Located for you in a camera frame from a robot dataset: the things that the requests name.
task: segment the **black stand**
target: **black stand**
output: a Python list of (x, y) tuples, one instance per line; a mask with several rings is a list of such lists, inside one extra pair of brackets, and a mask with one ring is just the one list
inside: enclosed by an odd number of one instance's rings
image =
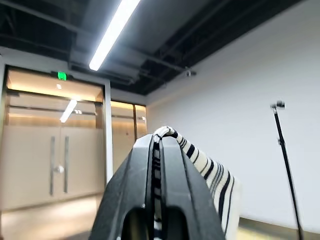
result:
[(276, 127), (277, 127), (278, 133), (279, 133), (278, 142), (279, 142), (279, 145), (281, 146), (281, 149), (282, 149), (286, 173), (287, 173), (288, 179), (289, 179), (289, 185), (290, 185), (293, 207), (294, 207), (294, 212), (295, 212), (296, 224), (298, 227), (299, 240), (303, 240), (304, 234), (303, 234), (303, 229), (300, 225), (300, 220), (299, 220), (294, 183), (293, 183), (292, 176), (291, 176), (291, 170), (290, 170), (290, 165), (289, 165), (288, 156), (287, 156), (286, 144), (285, 144), (284, 136), (282, 135), (280, 121), (279, 121), (278, 112), (277, 112), (277, 108), (284, 108), (284, 107), (285, 107), (285, 103), (282, 101), (278, 101), (276, 104), (271, 105), (271, 108), (273, 109), (273, 113), (274, 113)]

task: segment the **exit sign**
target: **exit sign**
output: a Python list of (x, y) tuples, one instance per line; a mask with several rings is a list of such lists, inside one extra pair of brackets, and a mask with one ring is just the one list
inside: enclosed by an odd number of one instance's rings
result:
[(67, 81), (67, 74), (65, 72), (58, 71), (57, 76), (59, 80)]

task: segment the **ceiling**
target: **ceiling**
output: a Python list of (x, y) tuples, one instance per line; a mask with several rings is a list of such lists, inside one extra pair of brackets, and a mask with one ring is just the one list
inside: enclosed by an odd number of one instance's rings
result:
[(101, 68), (89, 62), (121, 0), (0, 0), (0, 46), (68, 62), (147, 95), (301, 0), (141, 0)]

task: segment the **security camera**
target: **security camera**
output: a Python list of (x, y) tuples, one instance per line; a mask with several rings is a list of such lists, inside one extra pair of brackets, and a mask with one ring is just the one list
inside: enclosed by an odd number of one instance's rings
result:
[(185, 76), (186, 77), (191, 77), (191, 76), (195, 76), (195, 75), (196, 75), (195, 71), (191, 71), (191, 70), (185, 71)]

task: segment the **white cloth with black stripes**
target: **white cloth with black stripes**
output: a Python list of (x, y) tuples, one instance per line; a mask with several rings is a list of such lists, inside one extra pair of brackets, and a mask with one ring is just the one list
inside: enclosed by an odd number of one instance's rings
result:
[[(212, 201), (216, 212), (221, 220), (221, 227), (227, 240), (235, 240), (240, 217), (241, 184), (220, 163), (212, 160), (182, 135), (169, 126), (163, 126), (153, 134), (154, 144), (158, 144), (162, 137), (170, 136), (177, 140), (183, 152), (188, 156), (195, 168), (199, 171), (210, 190)], [(155, 147), (153, 154), (155, 159), (159, 158), (159, 147)], [(154, 170), (154, 177), (160, 182), (160, 169)], [(154, 188), (154, 240), (162, 239), (161, 222), (161, 189)]]

